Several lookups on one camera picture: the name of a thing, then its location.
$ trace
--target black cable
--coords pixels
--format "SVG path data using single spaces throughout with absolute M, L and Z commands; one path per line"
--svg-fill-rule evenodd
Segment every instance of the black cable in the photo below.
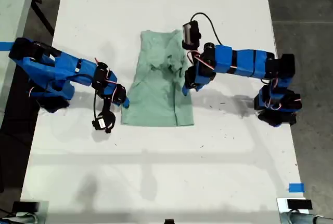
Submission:
M 210 19 L 210 18 L 209 18 L 204 12 L 196 12 L 196 13 L 191 17 L 191 20 L 190 20 L 190 21 L 192 21 L 193 18 L 194 18 L 196 15 L 204 15 L 204 16 L 209 20 L 210 24 L 212 25 L 212 29 L 213 29 L 213 32 L 214 32 L 214 34 L 215 34 L 215 37 L 216 37 L 218 43 L 219 43 L 220 45 L 222 45 L 222 43 L 221 43 L 219 37 L 217 36 L 217 33 L 216 33 L 216 31 L 215 31 L 215 28 L 214 28 L 214 25 L 213 25 L 213 22 L 211 21 L 211 19 Z
M 11 213 L 11 212 L 9 212 L 9 211 L 6 211 L 6 210 L 4 210 L 4 209 L 2 209 L 2 208 L 0 208 L 0 211 L 6 213 L 6 214 L 8 214 L 8 215 L 11 215 L 12 217 L 15 216 L 13 213 Z
M 96 97 L 97 97 L 97 90 L 95 90 L 94 96 L 94 118 L 96 119 Z
M 267 83 L 267 82 L 264 82 L 262 79 L 260 80 L 261 81 L 261 83 L 263 83 L 263 84 L 265 84 L 265 85 L 268 85 L 269 83 Z

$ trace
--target red wire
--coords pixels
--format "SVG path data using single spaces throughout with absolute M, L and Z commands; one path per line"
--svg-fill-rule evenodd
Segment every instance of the red wire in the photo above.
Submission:
M 31 89 L 30 89 L 30 91 L 29 91 L 29 97 L 30 97 L 30 94 L 31 94 L 33 88 L 35 88 L 35 87 L 34 87 L 34 86 L 31 87 Z
M 117 82 L 115 82 L 115 81 L 111 81 L 111 80 L 105 80 L 105 81 L 109 82 L 109 83 L 117 84 Z
M 205 66 L 209 67 L 210 69 L 214 70 L 214 67 L 212 67 L 211 65 L 207 64 L 207 63 L 204 62 L 203 60 L 199 59 L 199 57 L 200 57 L 200 53 L 199 53 L 198 51 L 189 51 L 189 52 L 187 53 L 187 58 L 188 58 L 188 60 L 189 60 L 192 64 L 193 64 L 193 61 L 190 60 L 190 58 L 189 58 L 189 56 L 188 56 L 188 54 L 189 54 L 189 53 L 192 53 L 192 52 L 195 52 L 195 53 L 197 54 L 197 55 L 194 55 L 194 58 L 195 58 L 196 60 L 198 60 L 199 62 L 203 63 Z
M 115 89 L 114 89 L 114 91 L 113 91 L 113 93 L 112 93 L 111 102 L 113 102 L 113 97 L 114 97 L 114 95 L 116 94 L 116 91 L 117 91 L 117 87 L 115 87 Z

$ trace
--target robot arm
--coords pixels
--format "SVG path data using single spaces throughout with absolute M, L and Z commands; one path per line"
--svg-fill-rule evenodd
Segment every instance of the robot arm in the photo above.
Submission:
M 213 43 L 206 43 L 203 53 L 199 53 L 198 22 L 191 20 L 183 25 L 183 32 L 183 48 L 189 51 L 187 55 L 192 56 L 193 63 L 185 72 L 184 95 L 192 88 L 199 91 L 214 80 L 217 73 L 270 80 L 254 99 L 254 108 L 260 111 L 259 119 L 275 127 L 284 122 L 296 122 L 296 112 L 302 108 L 301 98 L 287 88 L 295 74 L 294 55 L 284 54 L 275 59 L 271 52 L 232 50 Z
M 71 100 L 74 94 L 71 81 L 95 89 L 93 126 L 96 130 L 109 133 L 113 128 L 116 117 L 110 112 L 111 103 L 129 107 L 125 88 L 117 83 L 117 77 L 108 66 L 97 59 L 97 63 L 79 59 L 26 38 L 15 40 L 9 57 L 28 74 L 29 97 L 36 97 L 38 103 L 49 112 L 69 105 L 67 100 Z M 104 100 L 103 110 L 98 116 L 95 112 L 97 95 Z

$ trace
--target white table surface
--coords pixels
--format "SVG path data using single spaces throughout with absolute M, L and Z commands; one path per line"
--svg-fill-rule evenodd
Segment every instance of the white table surface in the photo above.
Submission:
M 275 52 L 267 0 L 61 0 L 53 43 L 97 57 L 129 88 L 140 32 L 181 29 L 198 11 L 225 45 Z M 202 46 L 215 42 L 196 19 Z M 276 198 L 303 195 L 288 193 L 300 182 L 289 125 L 248 108 L 261 86 L 218 74 L 192 92 L 194 126 L 122 126 L 115 109 L 106 135 L 91 125 L 94 90 L 75 84 L 68 109 L 38 117 L 22 199 L 49 201 L 47 223 L 279 223 Z
M 22 37 L 31 0 L 0 0 L 0 42 L 14 42 Z M 8 99 L 15 63 L 8 51 L 0 51 L 0 126 Z

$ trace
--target concrete floor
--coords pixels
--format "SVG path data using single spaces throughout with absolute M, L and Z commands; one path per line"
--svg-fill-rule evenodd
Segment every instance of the concrete floor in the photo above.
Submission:
M 59 2 L 43 0 L 40 6 L 53 26 Z M 294 53 L 297 61 L 292 89 L 301 94 L 303 110 L 298 115 L 298 123 L 292 127 L 292 135 L 301 180 L 305 183 L 305 196 L 312 199 L 317 214 L 333 218 L 333 107 L 330 105 L 333 101 L 333 87 L 330 86 L 333 81 L 333 59 L 330 57 L 333 0 L 269 0 L 269 3 L 278 53 Z M 33 11 L 29 12 L 24 36 L 52 43 L 50 34 Z M 16 171 L 22 171 L 17 180 L 5 181 L 6 191 L 0 197 L 0 207 L 5 209 L 10 209 L 11 203 L 20 197 L 29 157 L 29 149 L 20 150 L 17 146 L 8 149 L 14 149 L 25 158 L 15 164 Z M 6 171 L 5 178 L 13 176 L 9 169 Z

